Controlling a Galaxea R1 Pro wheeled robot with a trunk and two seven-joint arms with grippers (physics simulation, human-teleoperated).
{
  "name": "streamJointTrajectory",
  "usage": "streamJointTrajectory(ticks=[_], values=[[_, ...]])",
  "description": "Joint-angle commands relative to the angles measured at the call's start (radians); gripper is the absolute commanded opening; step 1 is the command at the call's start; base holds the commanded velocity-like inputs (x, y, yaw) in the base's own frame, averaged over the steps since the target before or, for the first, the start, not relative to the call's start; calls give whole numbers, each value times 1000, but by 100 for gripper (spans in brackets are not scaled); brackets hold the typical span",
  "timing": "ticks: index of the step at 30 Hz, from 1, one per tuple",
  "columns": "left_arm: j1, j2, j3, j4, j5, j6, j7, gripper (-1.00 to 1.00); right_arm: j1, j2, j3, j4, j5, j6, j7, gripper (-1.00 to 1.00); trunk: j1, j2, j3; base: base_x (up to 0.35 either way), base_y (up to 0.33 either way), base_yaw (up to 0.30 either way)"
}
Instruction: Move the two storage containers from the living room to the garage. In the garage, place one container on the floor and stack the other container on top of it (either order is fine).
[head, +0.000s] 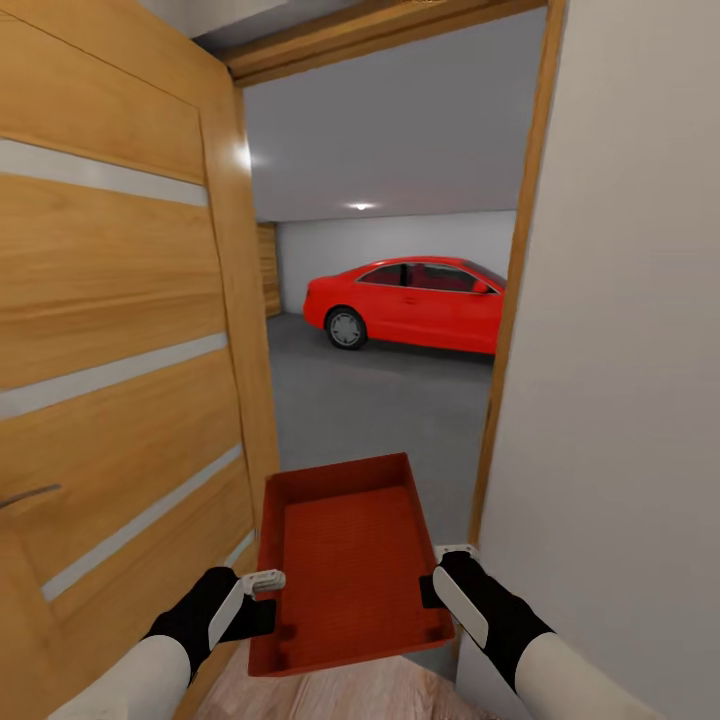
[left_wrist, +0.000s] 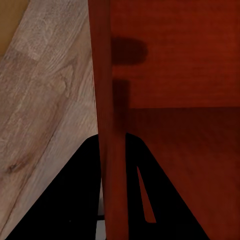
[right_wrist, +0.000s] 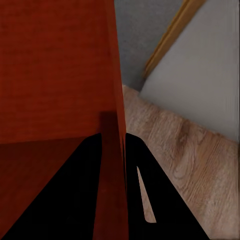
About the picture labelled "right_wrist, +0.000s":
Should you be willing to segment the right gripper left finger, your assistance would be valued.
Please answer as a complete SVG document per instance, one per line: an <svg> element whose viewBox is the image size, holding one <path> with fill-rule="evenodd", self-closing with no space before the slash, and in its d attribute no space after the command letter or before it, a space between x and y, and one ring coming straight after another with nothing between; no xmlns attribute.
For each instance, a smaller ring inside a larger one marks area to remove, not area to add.
<svg viewBox="0 0 240 240"><path fill-rule="evenodd" d="M102 135L85 138L1 240L92 240Z"/></svg>

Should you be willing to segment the storage box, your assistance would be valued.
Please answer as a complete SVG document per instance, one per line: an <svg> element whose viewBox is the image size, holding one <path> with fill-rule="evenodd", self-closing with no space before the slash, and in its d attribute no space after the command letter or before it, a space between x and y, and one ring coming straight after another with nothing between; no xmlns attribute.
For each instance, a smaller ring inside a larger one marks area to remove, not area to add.
<svg viewBox="0 0 240 240"><path fill-rule="evenodd" d="M0 240L98 133L92 240L129 240L122 85L114 0L0 0Z"/></svg>

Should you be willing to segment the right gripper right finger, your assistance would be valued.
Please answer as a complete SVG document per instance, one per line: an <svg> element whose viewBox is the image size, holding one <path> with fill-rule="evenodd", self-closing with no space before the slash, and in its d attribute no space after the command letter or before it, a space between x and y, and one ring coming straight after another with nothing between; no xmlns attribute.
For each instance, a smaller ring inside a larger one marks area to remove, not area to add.
<svg viewBox="0 0 240 240"><path fill-rule="evenodd" d="M210 240L144 141L125 135L129 240ZM139 168L156 223L145 220Z"/></svg>

